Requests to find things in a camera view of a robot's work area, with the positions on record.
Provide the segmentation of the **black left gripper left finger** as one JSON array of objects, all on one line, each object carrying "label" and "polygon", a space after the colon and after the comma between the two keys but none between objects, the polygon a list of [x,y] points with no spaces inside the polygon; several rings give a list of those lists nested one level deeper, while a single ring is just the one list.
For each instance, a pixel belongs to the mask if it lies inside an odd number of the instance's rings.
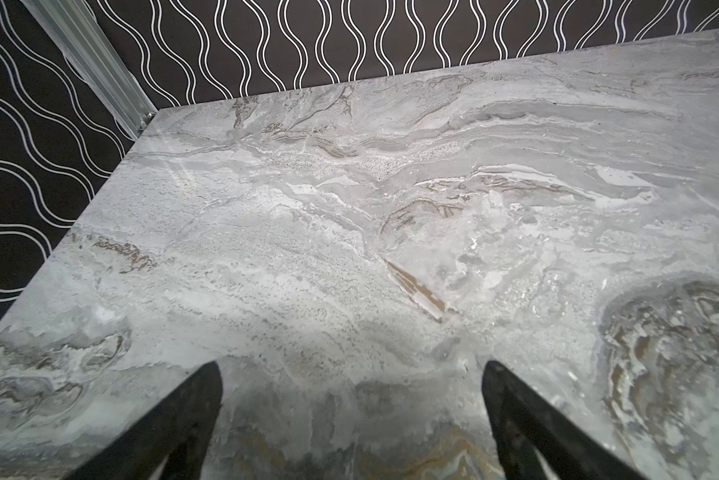
[{"label": "black left gripper left finger", "polygon": [[68,479],[199,479],[220,413],[217,362],[202,365]]}]

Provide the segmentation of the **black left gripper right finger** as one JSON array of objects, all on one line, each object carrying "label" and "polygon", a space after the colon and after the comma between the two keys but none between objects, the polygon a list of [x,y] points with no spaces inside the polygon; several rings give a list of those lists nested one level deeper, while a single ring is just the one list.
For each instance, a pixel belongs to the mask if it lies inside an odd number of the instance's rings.
[{"label": "black left gripper right finger", "polygon": [[505,478],[545,479],[545,465],[561,479],[643,478],[501,362],[487,362],[481,393]]}]

